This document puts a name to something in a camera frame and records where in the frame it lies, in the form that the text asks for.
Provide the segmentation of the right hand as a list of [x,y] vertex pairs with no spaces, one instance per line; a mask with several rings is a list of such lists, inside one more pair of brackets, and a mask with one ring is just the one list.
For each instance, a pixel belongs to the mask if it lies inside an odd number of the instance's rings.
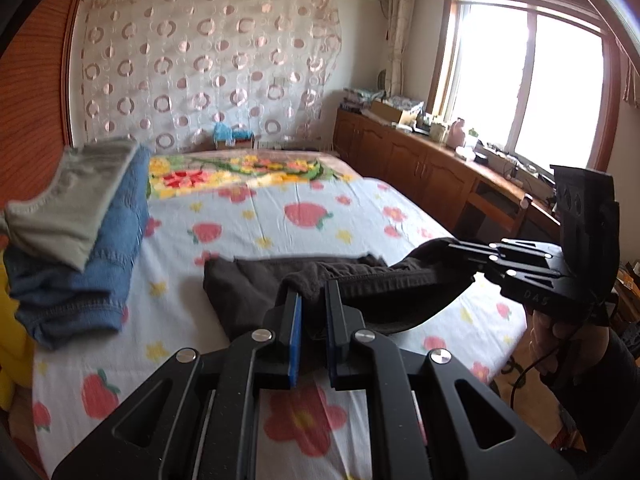
[[533,312],[529,350],[541,375],[568,370],[577,374],[598,364],[605,355],[610,330],[597,325],[574,326]]

